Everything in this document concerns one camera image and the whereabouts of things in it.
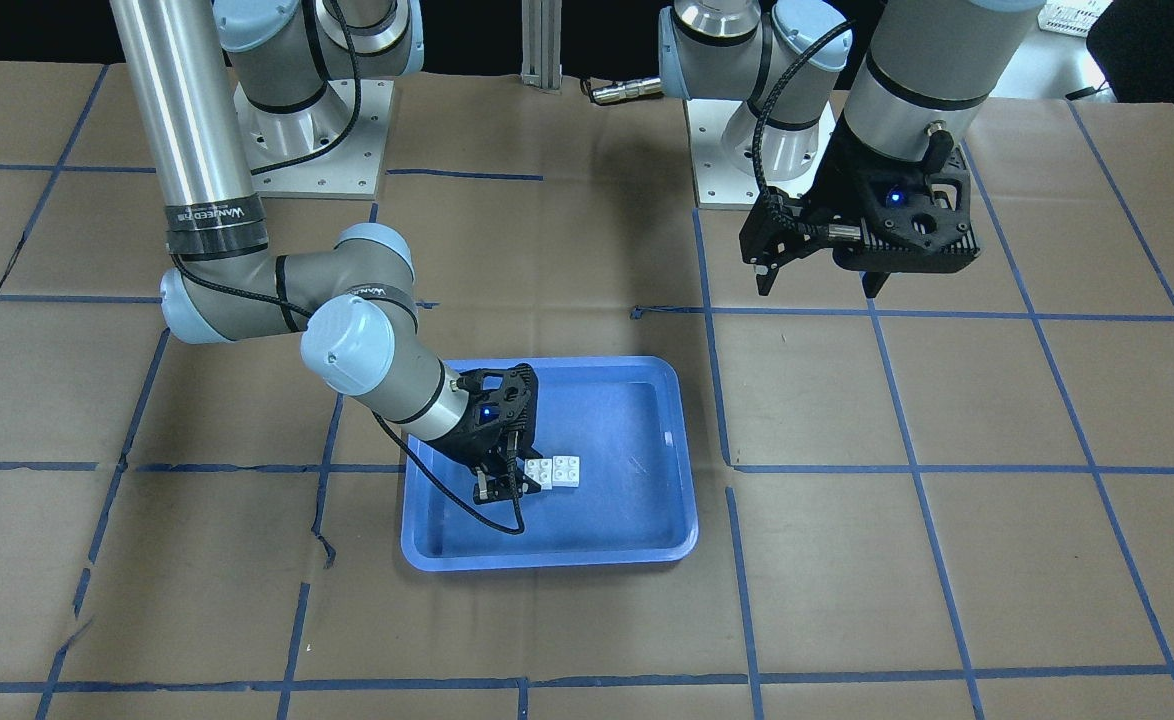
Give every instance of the robotic arm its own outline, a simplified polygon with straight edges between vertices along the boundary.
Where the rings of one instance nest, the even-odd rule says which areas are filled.
[[[304,5],[306,12],[319,12],[316,5]],[[380,16],[400,16],[398,4],[346,0],[344,5],[355,9],[380,5],[385,12]],[[268,4],[269,11],[279,11],[284,18],[277,22],[274,41],[295,43],[299,42],[296,33],[305,35],[298,6],[296,1]],[[328,1],[326,7],[339,18],[336,22],[344,22],[342,8]],[[362,223],[344,231],[330,251],[272,255],[263,206],[241,147],[209,4],[112,0],[112,9],[166,196],[167,250],[175,268],[161,281],[161,309],[174,336],[208,343],[302,331],[308,368],[372,410],[396,442],[400,439],[383,418],[471,467],[478,478],[474,500],[517,503],[517,529],[504,529],[459,502],[491,527],[520,532],[519,497],[540,491],[517,465],[517,459],[540,457],[533,450],[538,390],[533,370],[517,365],[457,374],[418,341],[413,261],[409,243],[394,229]],[[319,23],[325,27],[323,20]],[[339,38],[353,41],[350,27],[339,29]],[[227,43],[227,32],[222,40]],[[317,42],[335,45],[333,33]],[[359,41],[353,43],[359,49]],[[232,59],[254,65],[258,60],[247,60],[254,53],[232,53]],[[357,63],[377,63],[386,56],[358,55]],[[291,102],[303,94],[304,100],[311,99],[308,108],[325,102],[330,86],[317,74],[312,59],[294,60],[302,60],[308,69],[286,74],[279,82],[270,82],[262,69],[245,72],[249,65],[238,63],[245,90],[258,97],[255,108],[264,101]],[[404,58],[392,63],[403,67]],[[259,94],[266,87],[275,88],[274,100]],[[289,112],[275,114],[308,108],[291,105],[285,108]],[[303,125],[279,127],[298,132]],[[272,137],[302,141],[304,135],[289,136],[282,129]],[[290,147],[289,141],[284,146]],[[294,150],[308,152],[299,146]]]
[[[846,35],[828,33],[843,18],[821,0],[778,0],[772,22],[757,32],[756,0],[677,0],[674,19],[660,19],[664,92],[737,99],[743,95],[728,94],[724,81],[717,86],[696,76],[737,78],[740,83],[757,79],[747,99],[756,127],[745,155],[760,195],[738,245],[743,263],[756,268],[760,295],[769,295],[782,265],[818,250],[830,249],[835,263],[861,270],[868,297],[892,272],[958,272],[979,256],[970,223],[969,168],[957,146],[1041,5],[1044,0],[890,0],[814,186],[792,198],[767,186],[765,170],[772,168],[765,167],[762,150],[769,159],[778,153],[769,152],[762,137],[805,129],[810,115],[817,117],[811,109],[826,101],[831,68],[838,72],[844,65]],[[745,67],[737,60],[735,49],[761,45],[751,38],[769,38],[770,32],[792,53],[812,46],[808,60],[792,55],[791,83],[780,78],[785,73],[770,69],[767,55]],[[824,33],[829,36],[819,38]],[[775,105],[761,101],[764,78]],[[769,176],[788,179],[776,171]]]

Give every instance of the white joint cover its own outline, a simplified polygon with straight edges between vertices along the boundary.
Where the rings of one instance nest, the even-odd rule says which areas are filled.
[[[343,395],[360,396],[391,370],[396,334],[383,310],[353,295],[330,300],[303,332],[303,364]]]
[[[525,460],[524,473],[542,489],[578,487],[579,464],[581,462],[574,455],[555,455],[541,460]]]
[[[378,245],[386,247],[386,249],[396,255],[400,255],[400,260],[404,260],[405,265],[409,265],[409,277],[417,281],[414,261],[409,256],[409,242],[405,242],[405,238],[394,229],[383,223],[357,223],[339,234],[339,241],[333,243],[333,247],[343,245],[344,242],[350,240],[377,242]]]
[[[188,345],[208,345],[211,342],[231,342],[205,322],[200,310],[191,304],[191,296],[185,291],[183,275],[177,269],[170,269],[161,275],[161,312],[166,324],[170,325],[174,337]]]

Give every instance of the plastic tray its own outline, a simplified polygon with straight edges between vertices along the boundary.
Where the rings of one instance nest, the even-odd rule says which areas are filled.
[[[657,357],[467,359],[458,370],[529,363],[538,372],[533,448],[582,457],[579,487],[520,502],[526,532],[506,536],[468,518],[410,462],[400,549],[414,568],[548,568],[675,561],[699,538],[677,377]],[[417,438],[410,448],[464,500],[475,478]],[[481,506],[513,525],[510,502]]]

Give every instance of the metal plate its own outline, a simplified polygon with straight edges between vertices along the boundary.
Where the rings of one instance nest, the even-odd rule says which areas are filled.
[[[331,81],[330,85],[350,113],[355,95],[351,81],[342,79]],[[382,179],[383,152],[387,147],[392,86],[394,83],[390,79],[363,79],[360,119],[351,128],[351,135],[318,159],[254,176],[254,189],[263,197],[376,200]],[[239,87],[236,87],[235,105],[249,167],[271,164],[275,159],[264,154],[248,129],[249,100]]]
[[[693,159],[693,187],[697,194],[699,208],[707,210],[748,210],[756,202],[756,179],[730,163],[720,147],[720,136],[726,132],[729,117],[737,110],[738,100],[689,100],[684,114],[689,127],[689,154]],[[774,183],[788,195],[797,196],[810,190],[814,174],[826,152],[828,141],[835,129],[831,105],[819,117],[819,149],[814,161],[801,177]]]

